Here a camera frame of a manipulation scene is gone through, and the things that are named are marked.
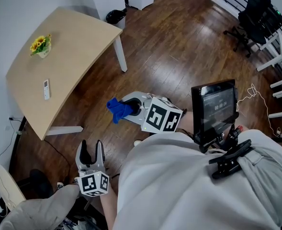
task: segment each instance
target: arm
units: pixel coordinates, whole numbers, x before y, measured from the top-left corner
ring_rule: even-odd
[[[187,112],[184,117],[179,121],[178,128],[184,129],[189,133],[194,133],[194,118],[193,112]]]
[[[117,215],[117,195],[109,184],[109,192],[100,197],[108,229],[112,230]]]

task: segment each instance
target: white cable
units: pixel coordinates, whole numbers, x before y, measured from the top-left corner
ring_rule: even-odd
[[[239,104],[240,102],[242,102],[242,101],[245,100],[246,98],[251,99],[252,97],[255,97],[255,96],[257,95],[257,93],[258,93],[258,94],[260,95],[260,97],[263,99],[264,104],[265,104],[265,106],[266,106],[266,114],[267,114],[267,118],[268,118],[268,121],[269,121],[269,124],[270,124],[270,128],[271,128],[271,130],[273,131],[273,135],[274,135],[275,137],[279,137],[280,134],[281,134],[281,129],[280,129],[280,127],[278,127],[278,128],[277,128],[277,134],[276,134],[276,135],[274,134],[274,130],[273,130],[273,128],[271,127],[271,122],[270,122],[270,118],[269,118],[269,108],[267,107],[267,105],[266,105],[266,103],[265,103],[265,99],[262,97],[261,93],[256,90],[256,87],[255,87],[255,85],[254,85],[253,83],[251,84],[251,87],[247,89],[247,93],[249,94],[249,96],[245,96],[242,100],[239,100],[239,101],[237,102],[237,112],[239,111],[239,105],[238,105],[238,104]]]
[[[6,215],[4,215],[4,216],[1,216],[1,215],[0,215],[0,217],[2,217],[2,218],[6,217],[6,216],[8,215],[8,208],[7,208],[7,205],[5,204],[5,206],[6,206]]]

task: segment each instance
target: remote control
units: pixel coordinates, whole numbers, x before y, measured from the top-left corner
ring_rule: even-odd
[[[48,100],[50,98],[50,91],[49,91],[49,80],[44,81],[44,99]]]

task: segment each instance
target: black trash bag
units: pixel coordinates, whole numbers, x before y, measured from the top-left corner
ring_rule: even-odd
[[[110,13],[106,16],[106,21],[109,24],[117,24],[119,23],[125,16],[126,16],[126,9],[123,11],[120,10],[112,10]]]

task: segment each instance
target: blue cloth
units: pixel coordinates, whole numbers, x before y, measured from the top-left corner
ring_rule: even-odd
[[[129,105],[119,103],[115,97],[107,102],[107,108],[113,113],[113,122],[115,124],[118,124],[120,119],[127,117],[133,112]]]

